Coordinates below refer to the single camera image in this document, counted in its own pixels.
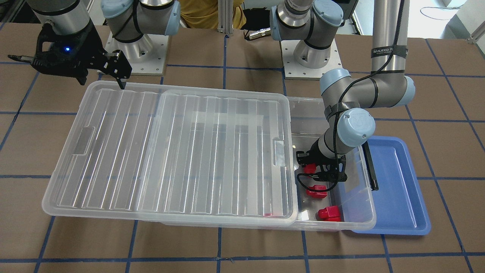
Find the red block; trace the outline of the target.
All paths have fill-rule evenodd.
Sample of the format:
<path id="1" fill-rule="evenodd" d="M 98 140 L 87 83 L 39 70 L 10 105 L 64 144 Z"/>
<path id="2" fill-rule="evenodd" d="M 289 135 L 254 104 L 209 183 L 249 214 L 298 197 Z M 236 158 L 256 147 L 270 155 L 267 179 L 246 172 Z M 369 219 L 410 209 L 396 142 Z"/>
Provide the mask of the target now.
<path id="1" fill-rule="evenodd" d="M 316 219 L 317 221 L 341 222 L 341 211 L 338 206 L 328 206 L 317 211 Z"/>
<path id="2" fill-rule="evenodd" d="M 326 185 L 313 185 L 308 187 L 305 192 L 309 197 L 317 199 L 324 199 L 328 195 Z"/>
<path id="3" fill-rule="evenodd" d="M 310 174 L 313 174 L 315 173 L 317 170 L 317 165 L 312 163 L 312 164 L 308 164 L 308 165 L 305 165 L 303 167 L 303 171 L 304 173 L 310 173 Z"/>

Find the clear plastic storage box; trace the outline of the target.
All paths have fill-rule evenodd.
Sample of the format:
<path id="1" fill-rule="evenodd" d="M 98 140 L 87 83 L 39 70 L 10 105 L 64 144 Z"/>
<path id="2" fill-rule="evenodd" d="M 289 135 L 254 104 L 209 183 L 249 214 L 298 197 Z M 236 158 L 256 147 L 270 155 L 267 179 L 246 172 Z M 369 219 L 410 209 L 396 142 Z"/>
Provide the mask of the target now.
<path id="1" fill-rule="evenodd" d="M 298 216 L 290 225 L 262 225 L 219 220 L 207 223 L 180 221 L 166 225 L 197 226 L 207 228 L 278 229 L 300 231 L 352 230 L 369 233 L 377 222 L 372 190 L 374 166 L 368 143 L 355 147 L 337 162 L 324 165 L 317 156 L 320 128 L 327 129 L 328 122 L 318 115 L 324 102 L 316 98 L 288 97 L 291 114 L 293 162 L 298 197 Z"/>

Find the person in yellow shirt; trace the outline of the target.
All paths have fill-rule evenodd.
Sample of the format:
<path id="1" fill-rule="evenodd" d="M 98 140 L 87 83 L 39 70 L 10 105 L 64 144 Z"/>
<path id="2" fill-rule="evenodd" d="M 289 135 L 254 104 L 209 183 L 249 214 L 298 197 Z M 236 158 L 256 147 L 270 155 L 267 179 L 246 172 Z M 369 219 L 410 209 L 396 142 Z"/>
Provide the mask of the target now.
<path id="1" fill-rule="evenodd" d="M 191 29 L 217 29 L 218 0 L 180 0 L 181 18 Z M 243 0 L 233 1 L 233 28 L 242 29 L 247 19 L 242 9 Z"/>

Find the blue plastic tray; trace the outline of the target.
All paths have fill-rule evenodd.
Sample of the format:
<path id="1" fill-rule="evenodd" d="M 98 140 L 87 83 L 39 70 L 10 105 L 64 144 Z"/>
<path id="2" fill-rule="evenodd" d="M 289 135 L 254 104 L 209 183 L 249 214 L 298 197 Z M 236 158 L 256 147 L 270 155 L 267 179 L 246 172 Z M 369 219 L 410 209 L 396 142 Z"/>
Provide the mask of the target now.
<path id="1" fill-rule="evenodd" d="M 343 229 L 366 234 L 427 235 L 431 222 L 408 151 L 400 138 L 367 141 L 378 190 L 371 189 L 365 152 L 346 154 L 347 180 L 334 190 Z"/>

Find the red block front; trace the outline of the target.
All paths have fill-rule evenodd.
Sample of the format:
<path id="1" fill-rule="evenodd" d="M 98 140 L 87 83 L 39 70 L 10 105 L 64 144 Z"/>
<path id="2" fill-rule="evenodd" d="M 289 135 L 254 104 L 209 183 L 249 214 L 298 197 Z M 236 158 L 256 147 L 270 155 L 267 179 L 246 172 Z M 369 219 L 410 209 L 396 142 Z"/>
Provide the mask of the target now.
<path id="1" fill-rule="evenodd" d="M 338 206 L 328 206 L 317 211 L 316 219 L 317 221 L 341 222 L 341 211 Z"/>

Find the clear plastic box lid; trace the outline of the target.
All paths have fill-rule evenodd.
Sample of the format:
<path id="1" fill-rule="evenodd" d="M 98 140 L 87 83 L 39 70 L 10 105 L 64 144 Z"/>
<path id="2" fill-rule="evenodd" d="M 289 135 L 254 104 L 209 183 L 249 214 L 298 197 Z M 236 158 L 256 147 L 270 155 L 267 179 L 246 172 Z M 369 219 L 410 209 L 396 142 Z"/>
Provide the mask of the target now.
<path id="1" fill-rule="evenodd" d="M 286 228 L 298 218 L 277 93 L 90 84 L 42 200 L 52 216 Z"/>

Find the aluminium frame post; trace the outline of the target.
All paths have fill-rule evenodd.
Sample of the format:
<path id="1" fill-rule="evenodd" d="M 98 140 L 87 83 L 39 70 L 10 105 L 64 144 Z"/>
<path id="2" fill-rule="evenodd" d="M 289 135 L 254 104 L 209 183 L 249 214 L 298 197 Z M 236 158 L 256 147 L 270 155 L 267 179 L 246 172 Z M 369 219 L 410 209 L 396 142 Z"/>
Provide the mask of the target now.
<path id="1" fill-rule="evenodd" d="M 229 37 L 233 35 L 233 0 L 218 0 L 217 31 Z"/>

